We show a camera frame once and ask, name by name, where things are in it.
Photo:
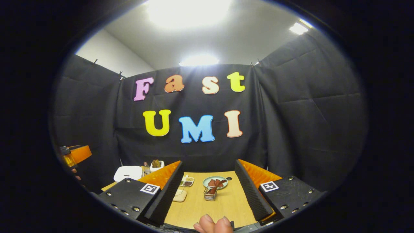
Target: white ceiling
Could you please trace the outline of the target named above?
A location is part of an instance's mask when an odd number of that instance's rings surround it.
[[[105,27],[155,70],[176,67],[201,53],[222,64],[255,64],[297,34],[299,17],[259,0],[232,0],[225,18],[213,26],[168,30],[149,20],[147,5],[135,7]]]

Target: pink letter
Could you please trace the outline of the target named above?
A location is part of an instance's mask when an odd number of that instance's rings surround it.
[[[153,82],[154,82],[154,78],[146,78],[146,79],[137,80],[135,82],[137,84],[137,92],[136,92],[134,101],[144,100],[145,95],[143,92],[147,94],[149,90],[149,84],[152,84]]]

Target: white box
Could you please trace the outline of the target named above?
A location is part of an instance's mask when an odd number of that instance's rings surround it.
[[[142,177],[142,167],[141,166],[122,166],[116,170],[113,180],[120,182],[125,178],[130,178],[133,180],[138,180]]]
[[[155,172],[156,170],[159,170],[159,169],[163,168],[164,167],[164,161],[159,160],[159,162],[161,163],[161,167],[152,167],[152,163],[151,163],[151,166],[149,167],[149,171],[150,172]]]

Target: bottle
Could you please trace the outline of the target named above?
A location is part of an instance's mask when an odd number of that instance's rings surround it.
[[[144,162],[144,167],[145,167],[144,173],[146,175],[149,175],[151,173],[151,171],[149,170],[149,166],[148,166],[147,162]]]

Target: table surface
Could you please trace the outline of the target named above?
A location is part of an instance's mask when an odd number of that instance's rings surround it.
[[[242,227],[256,223],[253,212],[247,202],[243,188],[234,171],[230,172],[185,172],[184,176],[194,178],[191,187],[185,187],[187,196],[183,202],[171,203],[171,207],[165,218],[165,223],[194,229],[193,225],[200,220],[200,217],[209,214],[214,222],[223,216],[234,221],[234,227]],[[217,191],[215,201],[206,201],[203,196],[203,180],[210,176],[231,177],[228,185]],[[116,182],[102,188],[106,191],[114,186]]]

